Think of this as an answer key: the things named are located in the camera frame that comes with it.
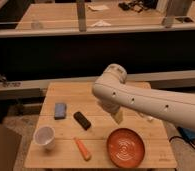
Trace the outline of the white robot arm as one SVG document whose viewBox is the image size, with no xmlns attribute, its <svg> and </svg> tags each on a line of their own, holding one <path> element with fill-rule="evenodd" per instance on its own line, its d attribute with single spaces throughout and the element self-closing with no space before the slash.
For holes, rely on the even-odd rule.
<svg viewBox="0 0 195 171">
<path fill-rule="evenodd" d="M 195 131 L 195 94 L 130 86 L 126 78 L 122 66 L 110 64 L 92 85 L 99 105 L 117 123 L 120 107 L 125 107 Z"/>
</svg>

